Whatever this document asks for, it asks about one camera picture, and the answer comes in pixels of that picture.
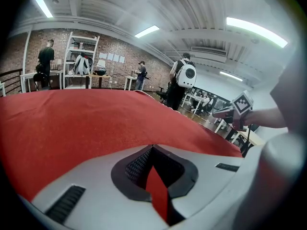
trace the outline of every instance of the ceiling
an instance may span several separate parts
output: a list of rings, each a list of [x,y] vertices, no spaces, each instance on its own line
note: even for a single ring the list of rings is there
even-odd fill
[[[45,0],[54,16],[47,19],[35,1],[21,11],[16,27],[33,23],[70,22],[101,26],[139,40],[168,64],[193,46],[226,51],[225,63],[193,57],[197,68],[226,71],[249,86],[277,77],[297,43],[291,20],[276,0]],[[280,48],[249,31],[226,25],[226,17],[260,25],[288,42]],[[156,25],[159,31],[140,39],[140,31]]]

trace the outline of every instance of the red tablecloth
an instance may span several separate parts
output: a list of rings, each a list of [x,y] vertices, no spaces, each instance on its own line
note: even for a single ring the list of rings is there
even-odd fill
[[[145,144],[241,157],[238,147],[153,98],[116,90],[54,90],[0,98],[0,156],[32,200],[81,162]]]

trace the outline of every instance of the desk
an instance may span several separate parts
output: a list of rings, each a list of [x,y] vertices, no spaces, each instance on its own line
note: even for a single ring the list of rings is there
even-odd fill
[[[102,79],[110,79],[111,76],[107,76],[107,75],[103,75],[103,76],[99,76],[99,75],[94,75],[94,74],[89,74],[85,76],[85,88],[88,89],[88,85],[90,82],[90,77],[91,78],[99,78],[99,85],[98,88],[101,89],[101,85],[102,85]]]
[[[239,137],[239,136],[243,136],[243,138],[247,139],[248,138],[248,129],[247,131],[237,131],[236,136],[233,138],[233,140],[231,141],[231,143],[234,143],[235,140]],[[250,131],[249,134],[249,142],[254,145],[254,146],[259,146],[259,145],[263,145],[265,142],[263,139],[261,139],[254,131]]]
[[[130,89],[131,89],[131,83],[132,83],[132,81],[133,81],[133,80],[137,80],[137,78],[132,77],[132,76],[126,76],[124,90],[126,90],[126,87],[127,87],[127,84],[128,84],[128,80],[130,80],[129,88],[128,88],[128,90],[130,90]]]
[[[31,73],[20,75],[22,93],[26,93],[26,88],[25,88],[25,80],[26,79],[28,79],[29,92],[31,92],[30,79],[32,79],[35,74],[37,74],[37,72],[31,72]],[[59,75],[59,88],[60,89],[62,89],[62,74],[63,74],[62,70],[51,70],[50,71],[50,76]]]
[[[217,131],[220,129],[220,127],[223,125],[223,123],[226,123],[223,119],[221,120],[219,126],[217,127],[217,129],[215,130],[215,133],[217,133]],[[229,125],[233,131],[236,131],[237,134],[235,135],[235,137],[232,139],[231,143],[234,143],[235,140],[239,137],[239,136],[243,136],[245,139],[248,138],[248,129],[247,131],[237,131],[234,130],[232,124]],[[249,142],[254,145],[254,146],[259,146],[259,145],[263,145],[265,144],[265,141],[263,139],[261,139],[255,132],[250,131],[249,134]]]
[[[193,98],[193,99],[195,99],[195,100],[198,101],[198,104],[197,104],[197,106],[196,106],[196,108],[195,108],[195,111],[194,111],[194,114],[196,114],[196,111],[197,111],[198,107],[200,106],[200,103],[201,103],[201,101],[202,101],[202,98],[200,98],[200,97],[198,97],[198,96],[191,95],[191,94],[186,94],[186,96],[184,97],[184,100],[183,100],[183,103],[182,103],[181,107],[183,107],[184,102],[186,101],[187,96],[190,97],[190,98],[189,98],[189,102],[190,102],[191,98]]]
[[[5,85],[5,82],[0,82],[0,90],[2,90],[2,96],[6,96],[4,85]]]

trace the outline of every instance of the railing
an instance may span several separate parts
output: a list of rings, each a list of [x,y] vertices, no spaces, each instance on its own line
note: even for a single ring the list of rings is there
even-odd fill
[[[14,81],[14,82],[12,82],[12,83],[10,83],[10,84],[5,84],[5,92],[6,92],[6,94],[8,94],[9,92],[11,92],[11,91],[13,91],[13,90],[15,90],[15,89],[17,89],[17,88],[20,88],[20,90],[19,90],[18,92],[21,92],[20,75],[21,75],[22,71],[23,71],[23,69],[16,69],[16,70],[13,70],[13,71],[7,71],[7,72],[4,72],[4,73],[1,73],[1,74],[0,74],[0,78],[5,77],[5,76],[8,76],[8,77],[9,77],[9,78],[7,78],[7,79],[1,79],[1,82],[8,82],[8,81],[10,81],[10,80],[12,80],[12,79],[17,78],[17,81]],[[14,76],[14,77],[10,77],[10,76],[9,76],[9,75],[11,75],[11,74],[13,74],[13,73],[16,73],[16,72],[19,72],[19,74],[18,74],[17,76]],[[16,83],[18,83],[18,82],[19,82],[19,85],[18,85],[18,86],[14,87],[14,88],[12,88],[12,89],[9,89],[9,88],[8,88],[8,87],[10,87],[10,86],[12,86],[13,84],[16,84]]]

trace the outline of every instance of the white backpack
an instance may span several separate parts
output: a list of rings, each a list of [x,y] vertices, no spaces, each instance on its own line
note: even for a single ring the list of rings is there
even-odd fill
[[[80,54],[74,66],[74,73],[78,75],[88,75],[92,71],[93,59]]]
[[[176,82],[180,87],[191,89],[196,82],[196,69],[193,65],[180,60],[182,68],[176,73]]]

